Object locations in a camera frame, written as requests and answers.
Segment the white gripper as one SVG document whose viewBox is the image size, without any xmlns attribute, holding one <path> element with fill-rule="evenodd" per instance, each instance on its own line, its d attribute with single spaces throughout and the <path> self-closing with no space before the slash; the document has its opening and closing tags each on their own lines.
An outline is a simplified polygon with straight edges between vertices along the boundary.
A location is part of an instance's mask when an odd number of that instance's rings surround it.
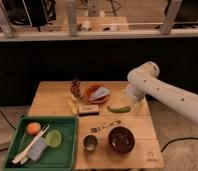
<svg viewBox="0 0 198 171">
<path fill-rule="evenodd" d="M 134 87 L 133 85 L 128 84 L 125 89 L 126 94 L 136 103 L 134 104 L 134 111 L 136 115 L 141 114 L 142 110 L 142 102 L 141 100 L 145 97 L 145 92 L 140 89 Z"/>
</svg>

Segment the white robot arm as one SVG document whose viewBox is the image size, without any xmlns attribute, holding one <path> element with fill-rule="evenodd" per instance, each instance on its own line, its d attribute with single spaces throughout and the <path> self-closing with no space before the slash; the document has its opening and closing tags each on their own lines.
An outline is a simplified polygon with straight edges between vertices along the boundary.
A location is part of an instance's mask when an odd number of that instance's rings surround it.
<svg viewBox="0 0 198 171">
<path fill-rule="evenodd" d="M 133 100 L 140 100 L 148 94 L 198 123 L 198 95 L 160 81 L 159 74 L 158 65 L 152 61 L 131 70 L 127 75 L 126 93 Z"/>
</svg>

